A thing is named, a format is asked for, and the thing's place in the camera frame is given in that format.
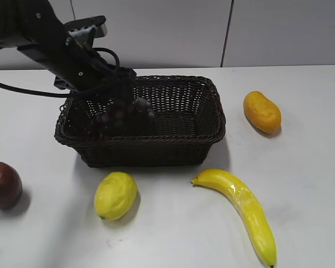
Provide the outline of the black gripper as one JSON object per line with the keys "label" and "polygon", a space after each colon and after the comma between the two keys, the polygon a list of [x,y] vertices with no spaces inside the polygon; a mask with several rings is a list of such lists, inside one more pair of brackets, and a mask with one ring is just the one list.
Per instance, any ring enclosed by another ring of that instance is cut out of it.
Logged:
{"label": "black gripper", "polygon": [[122,67],[117,55],[111,54],[113,63],[109,63],[94,51],[93,41],[70,36],[56,16],[24,16],[17,24],[25,39],[18,51],[56,75],[70,90],[103,88],[100,98],[104,101],[133,102],[136,72]]}

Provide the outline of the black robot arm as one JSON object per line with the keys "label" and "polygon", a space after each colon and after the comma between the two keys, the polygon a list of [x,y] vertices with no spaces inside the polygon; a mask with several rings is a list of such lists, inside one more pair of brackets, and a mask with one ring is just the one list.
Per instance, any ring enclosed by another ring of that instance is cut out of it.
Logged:
{"label": "black robot arm", "polygon": [[105,37],[105,16],[62,23],[49,1],[0,1],[0,49],[20,53],[55,75],[54,86],[68,94],[39,92],[0,83],[13,92],[54,98],[133,101],[136,73],[120,65],[117,54],[94,47]]}

